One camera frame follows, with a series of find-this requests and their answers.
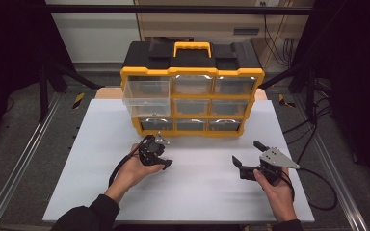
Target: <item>hand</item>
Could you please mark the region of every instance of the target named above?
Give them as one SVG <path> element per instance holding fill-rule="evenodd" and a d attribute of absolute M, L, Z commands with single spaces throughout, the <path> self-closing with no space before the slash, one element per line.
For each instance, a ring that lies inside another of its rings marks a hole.
<path fill-rule="evenodd" d="M 131 150 L 137 145 L 137 143 L 133 144 Z M 104 193 L 116 201 L 116 203 L 119 203 L 124 194 L 146 176 L 164 168 L 164 165 L 144 166 L 139 156 L 135 154 L 121 167 L 113 184 Z"/>
<path fill-rule="evenodd" d="M 283 172 L 288 175 L 288 169 L 286 167 L 283 168 Z M 284 222 L 297 219 L 290 187 L 282 180 L 271 185 L 266 177 L 257 169 L 253 173 L 269 199 L 269 204 L 276 220 L 278 222 Z"/>

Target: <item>black sleeve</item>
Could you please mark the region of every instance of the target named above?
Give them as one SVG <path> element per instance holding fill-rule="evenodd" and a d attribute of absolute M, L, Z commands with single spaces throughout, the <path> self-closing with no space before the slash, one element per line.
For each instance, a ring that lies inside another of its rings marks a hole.
<path fill-rule="evenodd" d="M 80 206 L 69 210 L 53 225 L 53 231 L 109 231 L 119 213 L 119 205 L 101 194 L 88 208 Z"/>
<path fill-rule="evenodd" d="M 278 223 L 272 227 L 273 231 L 303 231 L 302 224 L 299 220 L 293 219 L 286 222 Z"/>

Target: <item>white table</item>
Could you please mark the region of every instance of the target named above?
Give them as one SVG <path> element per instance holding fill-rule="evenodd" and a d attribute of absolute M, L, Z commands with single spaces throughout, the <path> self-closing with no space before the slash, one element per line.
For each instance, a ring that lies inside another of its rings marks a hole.
<path fill-rule="evenodd" d="M 117 163 L 140 137 L 120 99 L 93 99 L 71 149 L 58 185 L 44 214 L 56 221 L 69 209 L 89 206 L 108 186 Z M 164 171 L 147 177 L 120 203 L 118 222 L 127 223 L 251 223 L 275 220 L 261 187 L 241 180 L 232 163 L 235 155 L 245 166 L 257 166 L 258 140 L 290 157 L 278 119 L 269 100 L 254 103 L 239 138 L 168 138 L 162 158 L 173 160 Z M 314 221 L 295 170 L 298 218 Z"/>

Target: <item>person's arm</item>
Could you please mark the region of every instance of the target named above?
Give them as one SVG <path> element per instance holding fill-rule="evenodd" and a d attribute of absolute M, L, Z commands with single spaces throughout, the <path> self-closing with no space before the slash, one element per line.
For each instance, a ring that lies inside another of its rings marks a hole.
<path fill-rule="evenodd" d="M 112 230 L 119 213 L 119 202 L 128 190 L 162 168 L 164 165 L 143 166 L 138 156 L 131 157 L 121 167 L 113 184 L 104 194 L 99 195 L 90 207 L 80 206 L 69 210 L 59 218 L 51 230 Z"/>
<path fill-rule="evenodd" d="M 283 169 L 284 173 L 288 175 L 288 169 Z M 278 224 L 273 226 L 273 231 L 301 231 L 302 224 L 297 219 L 296 212 L 293 206 L 293 197 L 290 187 L 282 180 L 274 185 L 271 185 L 266 177 L 257 169 L 254 170 L 254 177 L 257 183 L 263 188 L 272 208 Z"/>

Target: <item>aluminum rail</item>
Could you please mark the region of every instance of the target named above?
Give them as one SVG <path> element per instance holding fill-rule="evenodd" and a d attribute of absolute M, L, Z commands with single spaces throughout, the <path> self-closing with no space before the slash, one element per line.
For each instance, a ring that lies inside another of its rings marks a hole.
<path fill-rule="evenodd" d="M 293 95 L 295 102 L 298 102 L 298 106 L 302 113 L 302 116 L 306 118 L 306 113 L 304 110 L 304 102 L 301 97 Z M 345 216 L 347 217 L 348 222 L 351 225 L 351 228 L 354 231 L 367 231 L 368 227 L 360 213 L 353 197 L 351 196 L 350 191 L 348 190 L 344 180 L 341 177 L 341 174 L 338 172 L 337 167 L 335 166 L 329 151 L 324 145 L 320 135 L 316 132 L 314 136 L 314 145 L 319 154 L 321 164 L 326 171 L 327 176 L 330 179 L 331 184 L 335 188 L 338 200 L 341 204 L 342 210 L 344 211 Z"/>
<path fill-rule="evenodd" d="M 194 14 L 266 14 L 313 15 L 330 13 L 324 9 L 287 7 L 230 7 L 230 6 L 140 6 L 140 5 L 23 5 L 27 11 L 50 13 L 194 13 Z"/>
<path fill-rule="evenodd" d="M 2 191 L 0 192 L 0 218 L 2 217 L 3 213 L 5 212 L 5 209 L 7 208 L 14 191 L 16 190 L 17 186 L 19 185 L 19 182 L 29 165 L 30 161 L 32 160 L 32 157 L 35 154 L 36 149 L 38 148 L 38 145 L 40 143 L 41 138 L 43 137 L 53 115 L 56 112 L 56 109 L 58 107 L 60 98 L 62 95 L 60 93 L 55 93 L 53 96 L 53 99 L 50 103 L 51 110 L 47 114 L 45 120 L 43 122 L 40 122 L 35 129 L 34 134 L 29 139 L 28 144 L 26 145 L 25 149 L 22 152 L 22 155 L 20 156 L 19 160 L 16 163 L 16 166 L 14 167 L 10 177 L 8 178 L 7 182 L 5 183 L 5 186 L 3 187 Z"/>

